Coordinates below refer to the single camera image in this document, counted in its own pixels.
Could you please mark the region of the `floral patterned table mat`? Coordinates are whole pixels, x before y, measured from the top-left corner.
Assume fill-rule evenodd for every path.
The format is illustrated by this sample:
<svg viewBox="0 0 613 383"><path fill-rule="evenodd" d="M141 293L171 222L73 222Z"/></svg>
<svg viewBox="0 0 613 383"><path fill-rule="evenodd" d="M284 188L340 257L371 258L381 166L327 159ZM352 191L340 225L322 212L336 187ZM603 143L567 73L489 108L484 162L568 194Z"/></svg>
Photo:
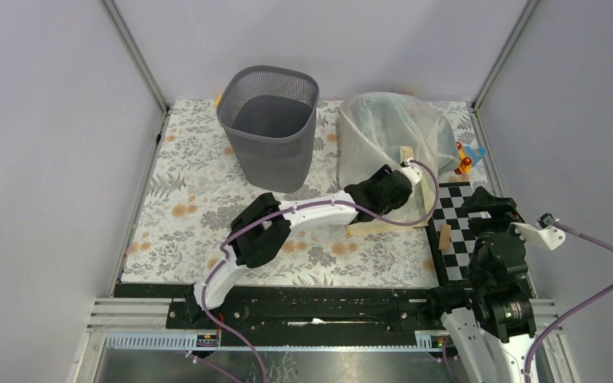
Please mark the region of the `floral patterned table mat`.
<svg viewBox="0 0 613 383"><path fill-rule="evenodd" d="M212 100L177 101L168 118L123 283L194 286L207 298L233 286L432 288L465 277L476 241L461 204L482 186L476 168L449 191L419 155L396 154L390 178L419 198L384 212L338 182L337 101L314 111L312 159L291 193L251 185Z"/></svg>

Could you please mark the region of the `orange toy block car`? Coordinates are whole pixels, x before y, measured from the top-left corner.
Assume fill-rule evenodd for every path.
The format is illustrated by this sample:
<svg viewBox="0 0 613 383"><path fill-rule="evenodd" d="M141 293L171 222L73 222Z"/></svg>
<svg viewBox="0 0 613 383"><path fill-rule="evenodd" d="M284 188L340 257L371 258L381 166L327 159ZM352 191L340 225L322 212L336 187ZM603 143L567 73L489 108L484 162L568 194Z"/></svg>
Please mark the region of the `orange toy block car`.
<svg viewBox="0 0 613 383"><path fill-rule="evenodd" d="M461 142L456 142L456 146L460 155L460 163L454 169L457 175L464 175L471 172L473 166L472 149L468 145L463 145Z"/></svg>

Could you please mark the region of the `small wooden block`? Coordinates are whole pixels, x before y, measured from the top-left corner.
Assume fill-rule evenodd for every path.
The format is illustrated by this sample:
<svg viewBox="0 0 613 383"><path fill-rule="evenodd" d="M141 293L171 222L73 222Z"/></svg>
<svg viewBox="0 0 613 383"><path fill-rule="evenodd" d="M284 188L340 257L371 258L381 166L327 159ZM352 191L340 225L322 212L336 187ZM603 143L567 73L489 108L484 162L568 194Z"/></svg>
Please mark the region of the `small wooden block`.
<svg viewBox="0 0 613 383"><path fill-rule="evenodd" d="M438 236L438 249L440 251L448 251L451 243L451 230L452 227L443 223L441 225L439 236Z"/></svg>

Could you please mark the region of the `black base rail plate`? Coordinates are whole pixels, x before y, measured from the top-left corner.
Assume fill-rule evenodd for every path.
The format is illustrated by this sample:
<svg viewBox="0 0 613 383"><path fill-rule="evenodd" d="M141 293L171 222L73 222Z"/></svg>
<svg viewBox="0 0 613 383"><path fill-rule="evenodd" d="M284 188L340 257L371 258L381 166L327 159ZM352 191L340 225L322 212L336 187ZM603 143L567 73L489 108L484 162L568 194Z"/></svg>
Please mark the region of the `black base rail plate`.
<svg viewBox="0 0 613 383"><path fill-rule="evenodd" d="M211 320L196 308L192 286L118 283L115 298L166 302L168 330L207 330L223 346L384 347L416 346L429 336L429 347L447 330L429 308L428 289L236 286Z"/></svg>

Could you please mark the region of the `blue toy piece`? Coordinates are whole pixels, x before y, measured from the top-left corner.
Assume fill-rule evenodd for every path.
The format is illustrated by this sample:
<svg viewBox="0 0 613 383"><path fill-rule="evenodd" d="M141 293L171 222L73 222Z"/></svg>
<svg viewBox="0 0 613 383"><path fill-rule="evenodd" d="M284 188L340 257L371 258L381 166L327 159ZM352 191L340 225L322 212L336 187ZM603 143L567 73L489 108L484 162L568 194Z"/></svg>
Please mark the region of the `blue toy piece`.
<svg viewBox="0 0 613 383"><path fill-rule="evenodd" d="M487 154L487 150L485 148L470 148L469 149L469 154L467 155L467 157L469 157L471 159L472 166L475 166L481 160L484 159L484 156L486 154Z"/></svg>

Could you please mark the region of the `black white checkerboard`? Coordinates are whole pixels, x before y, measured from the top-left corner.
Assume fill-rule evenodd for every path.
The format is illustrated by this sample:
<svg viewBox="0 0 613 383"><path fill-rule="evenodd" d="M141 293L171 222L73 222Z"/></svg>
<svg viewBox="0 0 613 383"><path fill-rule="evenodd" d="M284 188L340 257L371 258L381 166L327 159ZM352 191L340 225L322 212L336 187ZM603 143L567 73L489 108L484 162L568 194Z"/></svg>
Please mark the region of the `black white checkerboard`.
<svg viewBox="0 0 613 383"><path fill-rule="evenodd" d="M426 228L433 265L440 286L467 279L467 266L476 236L469 229L470 218L487 218L488 213L466 213L461 208L473 193L469 182L440 183L439 201ZM441 250L441 231L450 227L447 249Z"/></svg>

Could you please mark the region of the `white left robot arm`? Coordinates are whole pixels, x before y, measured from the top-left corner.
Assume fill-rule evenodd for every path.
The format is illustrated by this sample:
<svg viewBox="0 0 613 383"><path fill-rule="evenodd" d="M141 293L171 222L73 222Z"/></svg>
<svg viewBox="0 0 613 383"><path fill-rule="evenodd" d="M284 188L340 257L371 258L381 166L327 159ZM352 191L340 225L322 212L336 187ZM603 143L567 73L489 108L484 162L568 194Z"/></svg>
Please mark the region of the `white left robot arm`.
<svg viewBox="0 0 613 383"><path fill-rule="evenodd" d="M313 199L280 201L263 193L232 222L221 243L221 259L185 294L185 317L195 327L213 323L231 288L251 269L272 261L291 234L314 227L385 222L404 207L422 179L418 162L406 160L398 170L384 165L368 180Z"/></svg>

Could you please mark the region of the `translucent white plastic bag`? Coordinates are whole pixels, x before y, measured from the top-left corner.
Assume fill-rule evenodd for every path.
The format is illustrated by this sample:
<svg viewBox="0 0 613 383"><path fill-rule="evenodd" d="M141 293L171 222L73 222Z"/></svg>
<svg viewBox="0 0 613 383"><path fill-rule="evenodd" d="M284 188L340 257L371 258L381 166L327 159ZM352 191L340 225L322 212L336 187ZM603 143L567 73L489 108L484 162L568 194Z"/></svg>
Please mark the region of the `translucent white plastic bag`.
<svg viewBox="0 0 613 383"><path fill-rule="evenodd" d="M337 133L341 187L368 180L384 165L398 170L409 158L428 166L406 205L387 214L388 223L376 219L351 225L352 235L405 230L432 206L438 176L458 164L447 118L416 97L383 92L357 95L341 104Z"/></svg>

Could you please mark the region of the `grey mesh trash bin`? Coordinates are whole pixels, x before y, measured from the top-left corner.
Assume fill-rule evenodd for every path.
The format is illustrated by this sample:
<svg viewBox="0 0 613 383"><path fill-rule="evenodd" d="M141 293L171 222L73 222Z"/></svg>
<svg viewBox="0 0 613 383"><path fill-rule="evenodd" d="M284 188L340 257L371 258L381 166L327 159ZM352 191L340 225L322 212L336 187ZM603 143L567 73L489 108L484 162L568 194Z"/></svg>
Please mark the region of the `grey mesh trash bin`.
<svg viewBox="0 0 613 383"><path fill-rule="evenodd" d="M216 116L249 184L281 193L303 186L318 100L317 81L293 69L253 65L229 81Z"/></svg>

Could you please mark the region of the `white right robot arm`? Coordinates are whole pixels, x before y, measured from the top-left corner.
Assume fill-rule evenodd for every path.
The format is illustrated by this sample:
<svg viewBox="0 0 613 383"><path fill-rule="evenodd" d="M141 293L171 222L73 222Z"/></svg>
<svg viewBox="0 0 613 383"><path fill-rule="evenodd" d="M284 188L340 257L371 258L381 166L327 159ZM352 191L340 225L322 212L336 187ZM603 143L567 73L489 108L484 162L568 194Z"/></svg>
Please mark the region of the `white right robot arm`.
<svg viewBox="0 0 613 383"><path fill-rule="evenodd" d="M433 327L446 329L471 382L523 382L536 323L524 240L510 226L521 223L516 203L476 188L462 204L476 237L467 277L434 288L425 308Z"/></svg>

